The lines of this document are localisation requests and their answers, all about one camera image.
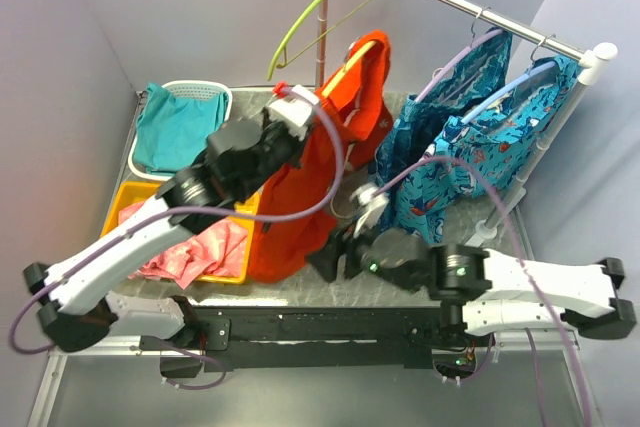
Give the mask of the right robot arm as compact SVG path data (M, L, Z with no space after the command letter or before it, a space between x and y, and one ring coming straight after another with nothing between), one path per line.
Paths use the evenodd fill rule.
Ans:
M338 264L353 278L368 272L440 304L438 334L449 345L504 330L567 327L592 340L620 340L637 324L632 302L618 295L625 278L617 258L570 266L525 260L460 244L429 245L392 228L330 234L307 255L327 282Z

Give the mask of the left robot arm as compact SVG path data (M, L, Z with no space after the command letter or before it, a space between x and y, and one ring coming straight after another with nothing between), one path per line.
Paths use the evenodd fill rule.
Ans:
M64 261L26 267L25 283L39 305L44 336L64 352L82 351L109 335L153 336L179 349L193 345L199 322L187 300L122 296L115 287L169 248L237 216L236 203L300 158L312 127L310 118L277 114L268 115L263 126L230 121L208 136L189 166L107 235Z

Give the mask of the yellow hanger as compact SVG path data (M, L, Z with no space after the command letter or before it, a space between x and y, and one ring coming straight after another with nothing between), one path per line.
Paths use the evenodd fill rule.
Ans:
M369 41L361 46L353 55L351 55L344 64L334 73L326 86L322 89L323 98L328 98L333 90L340 84L342 79L348 72L377 44L376 41Z

